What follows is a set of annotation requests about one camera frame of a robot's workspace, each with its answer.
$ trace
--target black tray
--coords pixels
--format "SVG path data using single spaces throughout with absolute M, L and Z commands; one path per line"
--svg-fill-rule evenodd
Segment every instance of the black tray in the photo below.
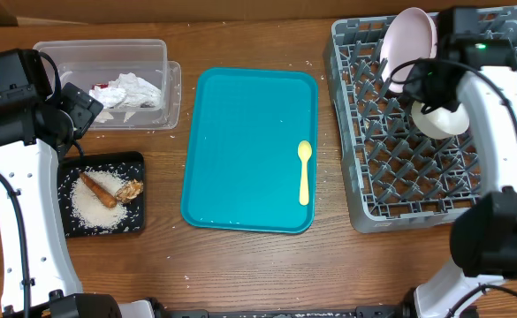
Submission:
M 80 220 L 77 217 L 72 216 L 73 206 L 70 192 L 73 183 L 80 177 L 80 171 L 115 171 L 121 178 L 136 179 L 144 183 L 144 192 L 130 203 L 125 204 L 126 218 L 117 225 L 117 228 L 110 231 L 101 227 L 86 229 L 80 227 Z M 57 197 L 65 236 L 75 238 L 144 230 L 144 207 L 146 205 L 144 175 L 144 157 L 138 152 L 86 155 L 83 160 L 80 160 L 79 157 L 63 160 L 57 170 Z

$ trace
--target spoon handle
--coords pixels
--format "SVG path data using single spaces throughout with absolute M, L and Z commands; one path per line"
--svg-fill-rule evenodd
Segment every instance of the spoon handle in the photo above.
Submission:
M 308 161 L 301 160 L 300 204 L 309 204 Z

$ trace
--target brown wooden handle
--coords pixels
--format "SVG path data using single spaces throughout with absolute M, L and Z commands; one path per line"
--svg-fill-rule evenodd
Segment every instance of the brown wooden handle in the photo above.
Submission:
M 117 199 L 112 196 L 107 190 L 103 189 L 102 186 L 98 185 L 92 178 L 87 174 L 80 172 L 80 179 L 83 183 L 93 191 L 97 199 L 107 208 L 115 208 L 117 206 Z

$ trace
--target plastic crate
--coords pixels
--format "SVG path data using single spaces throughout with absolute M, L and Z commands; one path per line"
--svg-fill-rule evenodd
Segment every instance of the plastic crate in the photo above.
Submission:
M 482 37 L 509 39 L 517 57 L 517 6 L 479 9 L 479 17 Z M 382 80 L 379 52 L 394 18 L 338 20 L 324 52 L 351 224 L 364 233 L 450 223 L 480 198 L 470 132 L 426 137 L 407 98 Z

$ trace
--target wooden surface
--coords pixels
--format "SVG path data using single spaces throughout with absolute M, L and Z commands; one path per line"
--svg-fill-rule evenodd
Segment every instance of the wooden surface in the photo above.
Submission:
M 148 221 L 143 233 L 67 241 L 85 292 L 109 293 L 118 302 L 154 296 L 169 309 L 354 308 L 398 303 L 410 287 L 426 282 L 441 268 L 449 258 L 448 225 L 381 234 L 360 234 L 350 225 L 337 119 L 329 101 L 322 60 L 332 22 L 0 29 L 0 51 L 32 48 L 38 41 L 163 39 L 169 58 L 182 67 L 183 95 L 176 129 L 155 133 L 88 132 L 81 143 L 88 154 L 142 152 L 148 183 Z M 316 78 L 316 219 L 303 234 L 213 231 L 196 229 L 183 221 L 179 201 L 194 88 L 199 75 L 214 66 L 304 71 Z M 0 297 L 2 282 L 0 245 Z M 508 286 L 517 290 L 517 282 Z M 517 316 L 517 300 L 498 292 L 483 297 L 478 305 L 483 316 Z

